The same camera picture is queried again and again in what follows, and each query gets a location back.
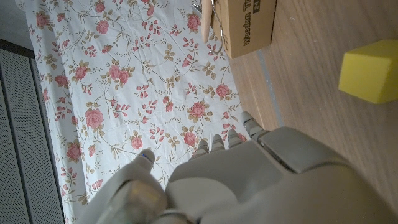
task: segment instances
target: gray radiator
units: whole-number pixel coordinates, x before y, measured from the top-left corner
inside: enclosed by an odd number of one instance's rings
[[[0,223],[63,223],[42,91],[31,62],[0,49]]]

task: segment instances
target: yellow wooden block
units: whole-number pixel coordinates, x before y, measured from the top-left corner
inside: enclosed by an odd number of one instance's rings
[[[371,103],[398,99],[398,40],[345,53],[338,88]]]

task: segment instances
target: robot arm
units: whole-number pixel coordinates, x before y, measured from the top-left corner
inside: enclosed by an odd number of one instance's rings
[[[201,141],[165,192],[150,175],[153,153],[142,151],[97,193],[80,223],[397,222],[329,147],[291,128],[265,131],[248,113],[242,120],[251,140],[231,130],[228,150],[218,135],[211,151]]]

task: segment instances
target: cardboard box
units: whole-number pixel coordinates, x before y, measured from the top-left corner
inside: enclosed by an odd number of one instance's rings
[[[215,4],[223,27],[223,48],[229,58],[271,43],[276,0],[215,0]],[[211,20],[213,32],[221,40],[220,26],[214,13]]]

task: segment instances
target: wooden table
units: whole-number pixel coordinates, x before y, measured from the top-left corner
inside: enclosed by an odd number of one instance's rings
[[[297,128],[350,160],[398,213],[398,101],[338,90],[346,51],[398,39],[397,0],[278,0],[270,46],[231,60],[244,110]]]

